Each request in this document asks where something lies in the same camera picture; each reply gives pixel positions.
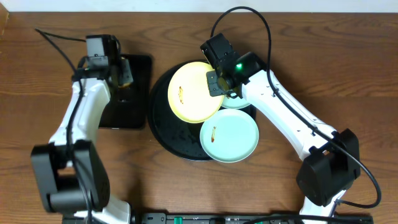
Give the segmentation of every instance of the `black base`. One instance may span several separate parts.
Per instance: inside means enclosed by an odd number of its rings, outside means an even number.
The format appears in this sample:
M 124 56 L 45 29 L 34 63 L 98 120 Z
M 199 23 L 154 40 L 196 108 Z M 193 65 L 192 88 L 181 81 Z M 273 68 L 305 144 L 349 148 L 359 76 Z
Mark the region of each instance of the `black base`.
M 146 55 L 122 56 L 129 60 L 133 83 L 119 89 L 106 105 L 100 128 L 143 128 L 147 114 L 152 59 Z

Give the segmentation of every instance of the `yellow plate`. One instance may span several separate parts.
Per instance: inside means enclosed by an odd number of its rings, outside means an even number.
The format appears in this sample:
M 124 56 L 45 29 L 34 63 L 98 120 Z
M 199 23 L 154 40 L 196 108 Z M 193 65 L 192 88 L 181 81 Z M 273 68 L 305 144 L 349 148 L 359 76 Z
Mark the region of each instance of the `yellow plate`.
M 188 123 L 201 123 L 221 107 L 224 96 L 210 96 L 206 72 L 212 67 L 192 62 L 178 69 L 172 77 L 167 97 L 174 114 Z

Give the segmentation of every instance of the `wire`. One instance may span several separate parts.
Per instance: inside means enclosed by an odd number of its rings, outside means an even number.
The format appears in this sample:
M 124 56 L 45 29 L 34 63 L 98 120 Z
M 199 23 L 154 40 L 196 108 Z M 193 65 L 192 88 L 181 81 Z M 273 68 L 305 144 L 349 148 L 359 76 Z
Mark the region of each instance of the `wire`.
M 77 68 L 83 68 L 84 64 L 88 60 L 88 56 L 84 56 L 80 59 L 79 63 L 77 64 Z
M 73 38 L 73 37 L 64 37 L 64 36 L 61 36 L 61 35 L 50 34 L 50 33 L 48 33 L 48 32 L 44 32 L 44 31 L 41 31 L 41 32 L 42 32 L 43 34 L 45 34 L 45 35 L 49 35 L 49 36 L 56 37 L 56 38 L 59 38 L 59 39 L 64 39 L 64 40 L 73 40 L 73 41 L 80 41 L 80 42 L 86 42 L 86 40 L 79 39 L 79 38 Z
M 271 66 L 271 31 L 269 29 L 268 23 L 266 21 L 266 19 L 260 14 L 260 12 L 257 12 L 256 10 L 250 8 L 250 7 L 246 7 L 246 6 L 238 6 L 238 7 L 234 7 L 226 12 L 224 12 L 215 22 L 215 24 L 213 25 L 213 28 L 211 29 L 211 34 L 210 37 L 213 37 L 214 31 L 216 29 L 217 24 L 219 23 L 219 21 L 226 16 L 228 13 L 235 11 L 237 9 L 246 9 L 249 10 L 253 13 L 255 13 L 257 16 L 260 17 L 261 21 L 264 23 L 264 25 L 266 26 L 267 29 L 267 34 L 268 34 L 268 58 L 267 58 L 267 79 L 269 82 L 269 85 L 272 89 L 272 91 L 274 92 L 275 96 L 278 97 L 278 99 L 299 119 L 301 120 L 305 125 L 307 125 L 308 128 L 310 128 L 315 134 L 318 134 L 321 138 L 323 138 L 324 140 L 326 140 L 328 143 L 330 143 L 334 149 L 339 150 L 340 152 L 342 152 L 344 155 L 346 155 L 347 157 L 351 158 L 352 160 L 354 160 L 361 168 L 363 171 L 365 171 L 365 173 L 368 175 L 368 177 L 371 179 L 375 189 L 376 189 L 376 193 L 377 193 L 377 198 L 376 201 L 372 204 L 369 205 L 362 205 L 362 204 L 358 204 L 358 203 L 353 203 L 353 202 L 347 202 L 345 200 L 336 200 L 336 203 L 344 203 L 346 205 L 351 205 L 354 207 L 358 207 L 358 208 L 374 208 L 376 206 L 378 206 L 380 204 L 381 201 L 381 189 L 379 186 L 379 183 L 377 182 L 376 178 L 372 175 L 372 173 L 369 171 L 369 169 L 359 160 L 357 160 L 355 157 L 353 157 L 350 153 L 348 153 L 347 151 L 345 151 L 342 147 L 340 147 L 338 144 L 336 144 L 331 138 L 329 138 L 329 136 L 327 136 L 326 134 L 323 134 L 321 131 L 318 130 L 318 128 L 316 126 L 313 126 L 309 121 L 307 121 L 301 114 L 299 114 L 295 109 L 292 108 L 292 106 L 290 104 L 288 104 L 285 99 L 283 99 L 283 97 L 280 95 L 279 90 L 274 86 L 274 84 L 272 83 L 271 80 L 271 73 L 270 73 L 270 66 Z
M 336 208 L 337 208 L 337 203 L 333 202 L 333 207 L 331 208 L 331 211 L 329 213 L 329 217 L 333 217 L 335 212 L 336 212 Z
M 255 220 L 250 220 L 248 222 L 244 222 L 243 224 L 257 224 L 260 222 L 269 222 L 272 220 L 295 220 L 295 221 L 302 221 L 302 220 L 313 220 L 313 221 L 323 221 L 323 222 L 332 222 L 332 223 L 359 223 L 365 224 L 367 222 L 361 220 L 348 220 L 344 218 L 332 218 L 332 217 L 322 217 L 318 215 L 278 215 L 278 216 L 269 216 L 264 218 L 257 218 Z
M 39 30 L 38 28 L 35 29 L 41 36 L 44 37 L 44 39 L 46 39 L 56 50 L 58 50 L 58 52 L 60 52 L 60 54 L 64 57 L 64 59 L 68 62 L 69 66 L 72 68 L 74 74 L 76 75 L 76 68 L 75 66 L 72 64 L 72 62 L 70 61 L 70 59 L 68 58 L 67 55 L 65 55 L 65 53 L 52 41 L 49 39 L 48 35 L 52 36 L 52 37 L 57 37 L 57 38 L 61 38 L 61 39 L 66 39 L 66 40 L 70 40 L 70 38 L 68 37 L 61 37 L 55 34 L 49 34 L 46 32 L 43 32 L 41 30 Z M 90 199 L 88 197 L 88 193 L 86 190 L 86 186 L 84 185 L 83 182 L 83 178 L 81 177 L 81 174 L 79 172 L 79 169 L 76 165 L 76 158 L 73 154 L 73 145 L 71 144 L 71 133 L 72 133 L 72 124 L 73 124 L 73 120 L 75 119 L 77 110 L 79 108 L 79 105 L 81 103 L 81 100 L 83 99 L 83 95 L 84 95 L 84 89 L 83 89 L 83 85 L 81 84 L 81 80 L 79 79 L 78 81 L 79 83 L 79 87 L 80 87 L 80 91 L 79 91 L 79 97 L 76 101 L 75 107 L 73 107 L 72 113 L 70 114 L 70 118 L 69 118 L 69 122 L 67 125 L 67 152 L 70 153 L 70 157 L 72 159 L 72 164 L 73 164 L 73 168 L 75 170 L 76 173 L 76 177 L 78 179 L 79 182 L 79 187 L 80 190 L 83 192 L 83 197 L 85 198 L 85 202 L 86 202 L 86 207 L 87 207 L 87 223 L 91 223 L 92 219 L 93 219 L 93 215 L 92 215 L 92 207 L 91 207 L 91 203 L 90 203 Z

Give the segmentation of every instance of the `green connector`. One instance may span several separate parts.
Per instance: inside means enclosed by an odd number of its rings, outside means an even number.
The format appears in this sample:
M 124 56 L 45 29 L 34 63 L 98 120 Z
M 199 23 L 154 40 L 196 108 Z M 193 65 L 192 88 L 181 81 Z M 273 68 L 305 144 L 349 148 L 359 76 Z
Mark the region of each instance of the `green connector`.
M 182 217 L 174 217 L 174 224 L 182 224 Z

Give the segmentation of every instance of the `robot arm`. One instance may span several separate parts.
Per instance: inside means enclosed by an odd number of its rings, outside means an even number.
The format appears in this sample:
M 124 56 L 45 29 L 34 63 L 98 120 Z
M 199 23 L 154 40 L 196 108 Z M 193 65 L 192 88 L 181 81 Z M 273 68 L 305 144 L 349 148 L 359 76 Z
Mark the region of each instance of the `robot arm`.
M 303 160 L 296 178 L 306 196 L 300 214 L 332 216 L 335 201 L 359 177 L 359 165 L 333 150 L 331 143 L 314 133 L 292 109 L 309 125 L 341 144 L 348 153 L 359 159 L 356 136 L 349 129 L 337 133 L 333 127 L 311 114 L 280 84 L 272 71 L 268 77 L 264 70 L 267 65 L 257 55 L 249 52 L 241 57 L 222 34 L 207 40 L 201 49 L 215 69 L 206 74 L 210 95 L 231 96 L 234 93 L 235 97 L 244 98 L 267 116 Z
M 315 117 L 311 112 L 305 109 L 276 79 L 274 73 L 271 71 L 271 78 L 274 85 L 277 85 L 282 97 L 285 98 L 291 106 L 295 108 L 304 118 L 306 118 L 312 125 L 316 126 L 321 132 L 333 138 L 332 133 L 336 130 L 325 124 L 323 121 Z M 242 85 L 243 98 L 250 104 L 259 109 L 289 140 L 293 148 L 296 150 L 299 158 L 304 160 L 310 155 L 310 148 L 322 147 L 327 143 L 326 140 L 318 135 L 312 133 L 305 124 L 301 122 L 285 105 L 274 95 L 270 88 L 270 83 L 267 80 L 267 73 L 263 70 L 257 72 L 249 78 L 249 83 Z M 301 215 L 319 215 L 328 217 L 333 215 L 334 202 L 340 199 L 346 191 L 342 190 L 335 195 L 331 203 L 327 206 L 315 205 L 311 200 L 305 197 L 303 208 L 300 211 Z M 319 221 L 307 220 L 305 223 L 321 223 Z
M 110 195 L 109 179 L 101 159 L 95 150 L 96 131 L 105 106 L 120 85 L 132 82 L 128 61 L 121 58 L 118 43 L 110 35 L 92 35 L 86 38 L 87 67 L 79 68 L 72 77 L 72 99 L 60 127 L 50 138 L 49 144 L 35 146 L 31 160 L 42 203 L 46 211 L 65 216 L 85 218 L 85 199 L 79 185 L 84 184 L 93 217 L 102 223 L 128 224 L 131 208 L 127 202 Z M 83 97 L 78 104 L 80 92 Z M 67 126 L 76 108 L 71 128 L 71 144 L 76 166 L 82 182 L 76 175 L 60 175 L 58 170 L 72 166 L 65 150 Z

